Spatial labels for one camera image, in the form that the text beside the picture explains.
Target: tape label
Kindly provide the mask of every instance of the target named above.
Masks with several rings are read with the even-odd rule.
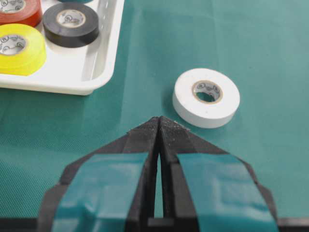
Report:
[[[21,35],[6,35],[0,38],[0,54],[1,55],[16,55],[24,50],[26,40]]]
[[[68,9],[61,11],[56,19],[57,23],[66,28],[77,28],[85,23],[86,16],[80,11]]]
[[[24,0],[0,0],[0,12],[12,14],[24,9],[26,2]]]
[[[205,81],[198,81],[193,85],[192,88],[193,95],[201,102],[207,104],[214,104],[221,100],[223,92],[221,88],[215,84],[214,82],[205,80]],[[206,93],[209,95],[213,100],[212,101],[204,101],[197,96],[197,93]]]

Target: blue tape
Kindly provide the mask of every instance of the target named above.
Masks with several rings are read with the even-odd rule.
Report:
[[[63,196],[53,232],[124,232],[147,153],[97,154]]]
[[[232,155],[179,154],[201,232],[277,232],[246,167]]]
[[[79,2],[79,3],[88,3],[92,0],[59,0],[60,2]]]

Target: white plastic tray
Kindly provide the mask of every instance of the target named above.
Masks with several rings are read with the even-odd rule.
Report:
[[[47,60],[30,76],[0,74],[0,87],[88,95],[112,77],[125,0],[93,0],[86,5],[99,16],[100,35],[90,45],[64,48],[46,40]],[[43,12],[60,3],[42,0]],[[42,34],[42,22],[36,27]]]

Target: green tablecloth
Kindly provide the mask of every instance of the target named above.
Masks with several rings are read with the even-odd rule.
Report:
[[[160,115],[249,162],[279,217],[309,217],[308,9],[307,0],[126,0],[107,85],[88,97],[0,89],[0,217],[36,217],[68,163]],[[197,67],[239,88],[226,126],[196,128],[172,107],[176,79]]]

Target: tape roll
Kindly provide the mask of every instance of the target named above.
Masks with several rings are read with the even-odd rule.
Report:
[[[0,73],[30,75],[46,61],[41,33],[24,24],[0,26]]]
[[[0,25],[20,23],[35,27],[41,19],[40,0],[0,0]]]
[[[81,3],[60,3],[43,15],[46,37],[63,47],[81,47],[93,42],[99,34],[98,15]]]
[[[87,3],[92,0],[59,0],[60,2],[79,2],[79,3]]]
[[[208,99],[201,99],[200,93]],[[217,128],[228,123],[237,111],[240,95],[225,75],[209,69],[192,69],[176,81],[173,105],[181,118],[201,128]]]

